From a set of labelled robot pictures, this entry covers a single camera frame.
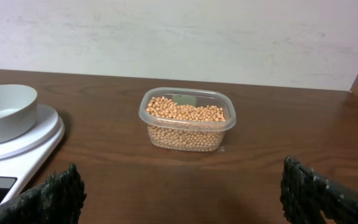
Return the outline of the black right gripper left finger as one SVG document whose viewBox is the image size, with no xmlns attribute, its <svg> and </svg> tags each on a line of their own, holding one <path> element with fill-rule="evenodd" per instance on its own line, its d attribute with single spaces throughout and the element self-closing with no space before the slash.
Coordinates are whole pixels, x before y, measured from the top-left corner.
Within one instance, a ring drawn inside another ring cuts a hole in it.
<svg viewBox="0 0 358 224">
<path fill-rule="evenodd" d="M 0 205 L 0 224 L 78 224 L 85 183 L 74 163 Z"/>
</svg>

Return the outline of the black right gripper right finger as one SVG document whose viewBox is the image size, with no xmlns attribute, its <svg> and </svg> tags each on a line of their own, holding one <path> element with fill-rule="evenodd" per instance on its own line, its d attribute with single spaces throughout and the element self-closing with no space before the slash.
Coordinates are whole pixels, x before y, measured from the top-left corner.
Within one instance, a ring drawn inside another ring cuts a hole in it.
<svg viewBox="0 0 358 224">
<path fill-rule="evenodd" d="M 290 156 L 283 162 L 280 188 L 284 217 L 290 223 L 358 224 L 358 193 Z"/>
</svg>

